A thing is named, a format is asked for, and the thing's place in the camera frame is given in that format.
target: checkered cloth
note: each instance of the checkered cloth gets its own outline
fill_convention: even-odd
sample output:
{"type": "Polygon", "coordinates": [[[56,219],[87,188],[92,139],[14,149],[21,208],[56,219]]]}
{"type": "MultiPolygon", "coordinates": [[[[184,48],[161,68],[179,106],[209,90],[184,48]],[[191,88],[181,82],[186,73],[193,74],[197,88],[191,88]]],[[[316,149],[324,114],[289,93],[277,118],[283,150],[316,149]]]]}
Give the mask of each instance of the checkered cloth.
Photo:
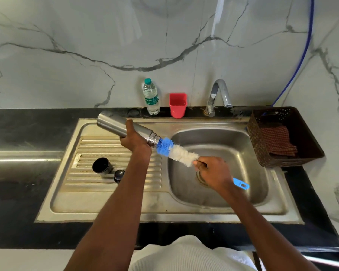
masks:
{"type": "Polygon", "coordinates": [[[260,128],[267,151],[272,154],[295,157],[298,152],[290,143],[289,132],[285,126],[260,128]]]}

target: brown plastic basket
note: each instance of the brown plastic basket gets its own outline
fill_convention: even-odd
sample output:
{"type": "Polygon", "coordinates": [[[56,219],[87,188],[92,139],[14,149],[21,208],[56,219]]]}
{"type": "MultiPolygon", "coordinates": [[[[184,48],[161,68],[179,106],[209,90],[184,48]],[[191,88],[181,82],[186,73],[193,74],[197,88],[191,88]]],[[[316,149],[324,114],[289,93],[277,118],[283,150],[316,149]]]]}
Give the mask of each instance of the brown plastic basket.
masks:
{"type": "Polygon", "coordinates": [[[325,156],[324,151],[295,107],[253,110],[247,129],[256,157],[263,167],[298,166],[325,156]],[[281,123],[287,127],[290,143],[298,148],[295,157],[275,155],[267,151],[259,124],[274,123],[281,123]]]}

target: blue bristles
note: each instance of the blue bristles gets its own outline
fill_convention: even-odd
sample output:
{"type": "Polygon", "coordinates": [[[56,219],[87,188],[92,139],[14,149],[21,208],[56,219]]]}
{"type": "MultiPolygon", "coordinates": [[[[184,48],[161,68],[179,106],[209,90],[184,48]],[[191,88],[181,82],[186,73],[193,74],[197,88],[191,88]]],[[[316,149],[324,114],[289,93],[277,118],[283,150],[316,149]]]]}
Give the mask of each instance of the blue bristles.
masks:
{"type": "Polygon", "coordinates": [[[169,138],[160,138],[157,144],[157,153],[168,157],[173,147],[173,141],[169,138]]]}

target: hand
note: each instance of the hand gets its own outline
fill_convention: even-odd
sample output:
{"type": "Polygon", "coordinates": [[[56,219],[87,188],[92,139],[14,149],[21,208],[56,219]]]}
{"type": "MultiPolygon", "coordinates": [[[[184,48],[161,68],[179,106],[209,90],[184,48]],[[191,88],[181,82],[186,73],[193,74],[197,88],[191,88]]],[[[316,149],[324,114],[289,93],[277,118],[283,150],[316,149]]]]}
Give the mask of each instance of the hand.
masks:
{"type": "Polygon", "coordinates": [[[228,165],[219,157],[199,157],[194,161],[196,170],[199,170],[201,177],[215,191],[220,192],[224,188],[235,187],[228,165]]]}
{"type": "Polygon", "coordinates": [[[131,119],[125,122],[127,128],[127,137],[120,137],[121,145],[128,148],[132,152],[139,150],[143,154],[149,153],[152,154],[151,147],[147,144],[145,138],[138,134],[133,127],[133,121],[131,119]]]}

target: black countertop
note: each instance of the black countertop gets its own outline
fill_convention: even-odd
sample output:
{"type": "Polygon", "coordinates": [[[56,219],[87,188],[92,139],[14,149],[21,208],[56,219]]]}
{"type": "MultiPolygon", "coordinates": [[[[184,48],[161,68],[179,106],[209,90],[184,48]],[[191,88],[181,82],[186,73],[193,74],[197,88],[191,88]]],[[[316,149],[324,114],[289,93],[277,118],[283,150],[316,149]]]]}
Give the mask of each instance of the black countertop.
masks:
{"type": "MultiPolygon", "coordinates": [[[[216,117],[247,117],[256,107],[216,108],[216,117]]],[[[0,248],[74,249],[91,223],[34,223],[79,118],[104,109],[0,109],[0,248]],[[28,161],[26,156],[40,156],[28,161]]],[[[112,108],[149,117],[143,108],[112,108]]],[[[154,117],[169,117],[161,108],[154,117]]],[[[203,108],[185,117],[202,117],[203,108]]],[[[304,225],[273,223],[300,251],[339,251],[339,237],[302,167],[283,168],[304,225]]],[[[210,248],[254,250],[242,224],[140,223],[137,249],[195,235],[210,248]]]]}

